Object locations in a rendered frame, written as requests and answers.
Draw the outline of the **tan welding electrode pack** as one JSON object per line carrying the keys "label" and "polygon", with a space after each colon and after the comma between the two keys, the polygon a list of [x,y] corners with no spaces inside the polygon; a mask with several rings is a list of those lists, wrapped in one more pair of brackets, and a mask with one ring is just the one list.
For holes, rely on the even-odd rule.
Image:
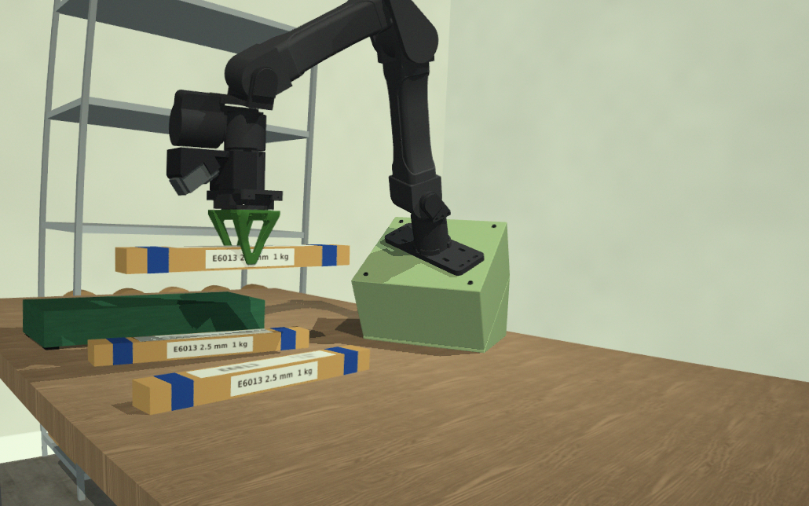
{"label": "tan welding electrode pack", "polygon": [[309,348],[309,330],[298,326],[190,332],[88,339],[88,361],[93,366],[125,365],[301,348]]}
{"label": "tan welding electrode pack", "polygon": [[300,354],[132,379],[133,406],[153,415],[369,370],[370,350]]}
{"label": "tan welding electrode pack", "polygon": [[240,245],[116,247],[115,271],[125,274],[251,270],[350,264],[350,246],[264,245],[257,264],[245,262]]}

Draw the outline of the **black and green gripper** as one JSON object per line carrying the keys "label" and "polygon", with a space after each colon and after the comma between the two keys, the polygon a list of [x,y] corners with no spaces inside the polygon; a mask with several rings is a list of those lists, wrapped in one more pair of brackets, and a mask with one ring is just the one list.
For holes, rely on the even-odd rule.
{"label": "black and green gripper", "polygon": [[[280,217],[280,211],[270,211],[274,210],[274,201],[271,200],[284,201],[284,191],[265,190],[265,152],[249,152],[257,153],[257,189],[260,190],[207,190],[207,200],[214,201],[214,209],[221,209],[208,210],[208,215],[223,245],[232,246],[224,220],[233,220],[238,236],[237,245],[241,247],[246,264],[251,265],[257,264],[265,242]],[[251,254],[248,235],[253,221],[263,221],[263,225]]]}

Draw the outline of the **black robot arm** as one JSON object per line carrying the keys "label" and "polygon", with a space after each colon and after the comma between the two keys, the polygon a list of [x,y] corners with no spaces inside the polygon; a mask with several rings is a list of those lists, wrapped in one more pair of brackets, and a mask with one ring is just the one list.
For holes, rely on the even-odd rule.
{"label": "black robot arm", "polygon": [[[383,64],[390,101],[390,200],[411,213],[412,221],[386,234],[385,241],[461,276],[483,262],[484,254],[448,234],[451,211],[442,201],[432,157],[427,95],[438,34],[412,0],[348,0],[233,56],[225,66],[228,94],[178,90],[169,135],[180,148],[167,149],[167,177],[179,196],[208,182],[210,190],[257,189],[257,153],[249,151],[265,151],[266,115],[259,109],[273,110],[274,98],[292,81],[368,37]],[[213,150],[223,142],[224,149],[243,151]]]}

